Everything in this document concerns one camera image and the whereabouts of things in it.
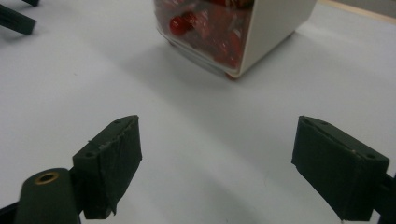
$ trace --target red candy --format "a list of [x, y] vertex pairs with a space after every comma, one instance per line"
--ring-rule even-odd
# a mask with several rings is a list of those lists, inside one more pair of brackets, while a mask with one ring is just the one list
[[231, 68], [241, 63], [254, 0], [154, 0], [160, 31]]
[[169, 29], [173, 35], [184, 35], [192, 29], [192, 26], [182, 17], [174, 17], [169, 23]]

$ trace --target white container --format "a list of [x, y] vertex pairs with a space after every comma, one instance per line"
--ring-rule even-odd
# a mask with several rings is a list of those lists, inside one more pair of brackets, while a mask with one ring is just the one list
[[158, 30], [233, 78], [306, 21], [316, 0], [154, 0]]

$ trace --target white table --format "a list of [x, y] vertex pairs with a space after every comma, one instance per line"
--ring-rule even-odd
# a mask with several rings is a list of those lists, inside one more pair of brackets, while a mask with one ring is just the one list
[[0, 28], [0, 207], [132, 114], [144, 158], [117, 215], [84, 223], [339, 223], [290, 163], [300, 115], [386, 155], [396, 173], [394, 23], [319, 3], [230, 81], [175, 52], [150, 1], [2, 4], [37, 26], [31, 36]]

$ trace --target plastic container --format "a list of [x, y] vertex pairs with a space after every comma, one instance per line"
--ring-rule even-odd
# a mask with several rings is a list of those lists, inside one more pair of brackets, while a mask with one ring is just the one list
[[154, 0], [159, 32], [198, 63], [240, 77], [308, 19], [316, 0]]

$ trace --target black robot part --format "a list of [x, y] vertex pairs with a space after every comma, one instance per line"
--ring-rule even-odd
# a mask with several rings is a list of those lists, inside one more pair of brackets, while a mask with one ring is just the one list
[[330, 123], [300, 117], [292, 155], [299, 173], [342, 220], [396, 223], [389, 159]]
[[74, 157], [69, 171], [54, 168], [28, 178], [17, 203], [0, 210], [2, 224], [78, 224], [106, 219], [142, 160], [138, 116], [117, 119]]
[[[22, 0], [32, 7], [38, 6], [39, 0]], [[35, 28], [35, 20], [22, 15], [8, 7], [0, 5], [0, 26], [7, 27], [10, 30], [30, 35]]]

